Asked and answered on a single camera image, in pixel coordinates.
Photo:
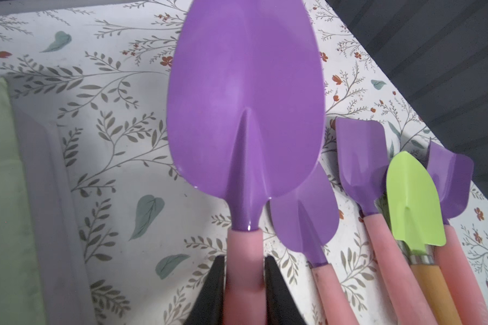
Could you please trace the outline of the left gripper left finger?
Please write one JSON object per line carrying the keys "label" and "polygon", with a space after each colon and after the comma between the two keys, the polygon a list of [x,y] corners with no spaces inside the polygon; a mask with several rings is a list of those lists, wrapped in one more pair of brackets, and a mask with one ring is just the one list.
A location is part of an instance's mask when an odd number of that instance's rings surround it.
{"label": "left gripper left finger", "polygon": [[223,320],[225,259],[215,258],[184,325],[219,325]]}

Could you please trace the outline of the purple pointed shovel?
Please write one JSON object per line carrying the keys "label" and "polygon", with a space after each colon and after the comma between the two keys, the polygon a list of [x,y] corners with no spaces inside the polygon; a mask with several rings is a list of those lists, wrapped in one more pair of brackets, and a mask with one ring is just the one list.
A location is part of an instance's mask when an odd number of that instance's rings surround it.
{"label": "purple pointed shovel", "polygon": [[168,141],[179,174],[229,206],[225,324],[267,323],[264,205],[319,159],[325,92],[301,1],[194,1],[169,78]]}
{"label": "purple pointed shovel", "polygon": [[272,224],[281,243],[302,253],[310,264],[330,324],[358,324],[323,247],[339,226],[339,209],[327,174],[317,163],[296,189],[269,201]]}

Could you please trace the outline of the purple square shovel pink handle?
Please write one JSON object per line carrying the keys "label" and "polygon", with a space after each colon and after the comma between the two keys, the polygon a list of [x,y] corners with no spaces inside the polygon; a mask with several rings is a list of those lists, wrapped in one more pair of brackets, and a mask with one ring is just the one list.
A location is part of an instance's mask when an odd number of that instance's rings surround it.
{"label": "purple square shovel pink handle", "polygon": [[446,244],[435,249],[436,262],[445,277],[462,324],[488,324],[485,299],[458,235],[450,224],[450,220],[461,215],[468,205],[473,160],[431,142],[426,169],[439,195],[446,235]]}

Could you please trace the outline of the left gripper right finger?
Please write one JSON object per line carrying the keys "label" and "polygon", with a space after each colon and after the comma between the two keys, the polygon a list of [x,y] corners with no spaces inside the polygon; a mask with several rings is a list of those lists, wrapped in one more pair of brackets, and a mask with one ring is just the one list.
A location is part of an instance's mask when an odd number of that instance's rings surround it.
{"label": "left gripper right finger", "polygon": [[267,297],[267,324],[306,325],[284,281],[279,266],[271,255],[265,257],[264,274]]}

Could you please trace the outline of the small green wooden-handled shovel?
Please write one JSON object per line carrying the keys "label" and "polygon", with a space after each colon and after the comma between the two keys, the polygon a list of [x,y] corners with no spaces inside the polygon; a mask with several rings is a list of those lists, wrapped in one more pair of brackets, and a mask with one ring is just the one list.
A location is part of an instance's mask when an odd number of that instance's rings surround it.
{"label": "small green wooden-handled shovel", "polygon": [[445,277],[433,256],[445,246],[439,195],[432,177],[407,151],[390,161],[386,191],[393,236],[409,251],[410,268],[438,324],[461,324]]}

